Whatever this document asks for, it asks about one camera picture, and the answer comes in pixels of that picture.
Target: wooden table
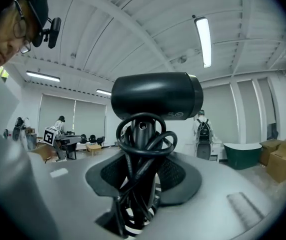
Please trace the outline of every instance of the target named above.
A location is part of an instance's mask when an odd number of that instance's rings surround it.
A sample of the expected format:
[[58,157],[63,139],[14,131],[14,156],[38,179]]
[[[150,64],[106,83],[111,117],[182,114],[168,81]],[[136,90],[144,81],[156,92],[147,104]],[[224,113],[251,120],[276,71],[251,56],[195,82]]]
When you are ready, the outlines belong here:
[[86,149],[91,152],[91,155],[93,156],[95,152],[100,151],[101,150],[101,146],[98,144],[94,144],[94,145],[90,145],[90,144],[86,144]]

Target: black cable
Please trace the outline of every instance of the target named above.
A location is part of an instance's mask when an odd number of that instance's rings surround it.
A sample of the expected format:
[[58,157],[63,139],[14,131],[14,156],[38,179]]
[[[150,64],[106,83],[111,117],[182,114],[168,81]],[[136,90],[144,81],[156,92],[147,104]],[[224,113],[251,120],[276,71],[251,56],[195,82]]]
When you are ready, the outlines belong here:
[[[133,120],[143,121],[146,119],[154,119],[158,121],[161,125],[161,133],[156,132],[155,136],[149,140],[144,149],[140,149],[135,147],[131,126],[126,129],[122,136],[121,132],[123,127],[129,122]],[[138,188],[136,190],[135,187],[148,173],[149,175],[153,175],[153,173],[156,174],[160,166],[163,164],[165,156],[168,156],[175,149],[178,143],[177,135],[173,131],[166,130],[167,127],[165,121],[160,116],[147,112],[141,112],[129,116],[127,119],[122,121],[116,129],[117,144],[123,151],[125,151],[128,178],[128,182],[119,189],[120,199],[117,202],[119,203],[120,216],[122,216],[124,225],[127,225],[129,228],[141,230],[144,227],[144,224],[140,225],[141,223],[136,222],[135,216],[132,218],[135,223],[130,221],[130,216],[126,211],[126,208],[131,207],[132,202],[133,205],[136,205],[138,211],[142,213],[145,219],[151,221],[153,217],[153,214],[149,211],[143,196],[140,194],[140,190]],[[166,137],[169,136],[173,138],[173,143],[166,139]],[[167,147],[162,149],[163,143],[165,143]],[[119,230],[122,230],[126,235],[136,236],[136,234],[130,233],[125,228],[119,228]]]

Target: green tub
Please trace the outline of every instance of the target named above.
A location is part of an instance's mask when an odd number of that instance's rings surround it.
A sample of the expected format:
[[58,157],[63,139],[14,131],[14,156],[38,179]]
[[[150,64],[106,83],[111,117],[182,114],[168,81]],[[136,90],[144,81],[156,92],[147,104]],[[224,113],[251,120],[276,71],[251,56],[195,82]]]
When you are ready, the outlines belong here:
[[235,170],[243,170],[259,162],[262,146],[259,143],[224,143],[224,148],[228,165]]

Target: white ceiling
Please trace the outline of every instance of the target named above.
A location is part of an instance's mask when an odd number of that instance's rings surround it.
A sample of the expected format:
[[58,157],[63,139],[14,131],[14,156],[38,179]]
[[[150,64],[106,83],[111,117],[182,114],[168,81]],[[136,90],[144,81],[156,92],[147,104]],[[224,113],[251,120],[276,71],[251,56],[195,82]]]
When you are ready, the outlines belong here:
[[[286,70],[286,17],[272,0],[48,0],[62,19],[56,47],[18,54],[7,65],[25,82],[94,94],[121,76],[187,72],[200,81]],[[212,66],[203,67],[194,19],[206,17]],[[178,58],[187,56],[185,63]],[[26,71],[60,77],[59,83]]]

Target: desk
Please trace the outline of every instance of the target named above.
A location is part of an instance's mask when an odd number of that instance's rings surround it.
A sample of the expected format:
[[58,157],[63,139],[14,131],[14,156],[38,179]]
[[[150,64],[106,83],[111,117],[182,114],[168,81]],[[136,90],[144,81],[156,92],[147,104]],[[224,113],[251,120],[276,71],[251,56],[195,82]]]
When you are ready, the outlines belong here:
[[90,145],[90,144],[86,144],[86,149],[91,152],[91,155],[93,156],[95,152],[101,150],[101,146],[98,144],[94,144],[94,145]]
[[43,142],[43,137],[36,137],[36,145],[35,146],[37,148],[44,145],[44,144],[45,144],[45,142]]
[[[96,239],[120,239],[103,227],[88,223],[109,211],[113,199],[98,196],[85,180],[89,168],[115,156],[118,150],[114,151],[115,153],[112,151],[110,154],[86,157],[73,162],[51,162],[46,164],[47,166],[43,165],[39,157],[30,154],[33,176],[40,195],[55,220],[62,239],[85,239],[94,232],[99,236]],[[157,215],[137,239],[246,239],[242,236],[246,230],[227,199],[227,195],[233,193],[243,192],[264,216],[270,216],[268,214],[271,211],[278,210],[277,205],[274,206],[260,189],[232,168],[176,152],[173,152],[173,156],[197,168],[202,175],[202,185],[196,195],[186,203],[159,207]],[[68,173],[52,178],[50,173],[61,168],[65,168]],[[75,218],[73,230],[70,221],[63,215]],[[277,213],[272,214],[273,219],[277,216]],[[178,218],[182,218],[184,223],[178,225]],[[167,226],[166,230],[160,230],[160,225]],[[257,239],[259,229],[263,231],[269,226],[265,220],[259,222],[246,232],[248,234],[252,231],[253,234],[247,235],[247,239]]]

